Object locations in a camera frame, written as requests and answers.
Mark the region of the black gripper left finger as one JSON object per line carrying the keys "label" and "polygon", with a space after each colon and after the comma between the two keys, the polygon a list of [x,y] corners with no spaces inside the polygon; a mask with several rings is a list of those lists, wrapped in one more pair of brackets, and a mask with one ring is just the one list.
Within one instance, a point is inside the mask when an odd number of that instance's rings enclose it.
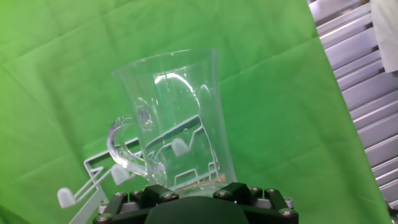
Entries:
{"label": "black gripper left finger", "polygon": [[143,190],[116,193],[93,224],[145,223],[156,206],[178,200],[179,194],[161,185],[150,185]]}

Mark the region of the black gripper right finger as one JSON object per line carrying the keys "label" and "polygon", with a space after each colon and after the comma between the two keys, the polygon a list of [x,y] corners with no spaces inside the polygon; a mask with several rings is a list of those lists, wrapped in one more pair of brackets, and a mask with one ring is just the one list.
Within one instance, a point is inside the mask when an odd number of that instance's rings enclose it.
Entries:
{"label": "black gripper right finger", "polygon": [[224,200],[232,208],[225,208],[229,223],[297,224],[298,212],[290,208],[278,190],[233,182],[219,190],[213,197]]}

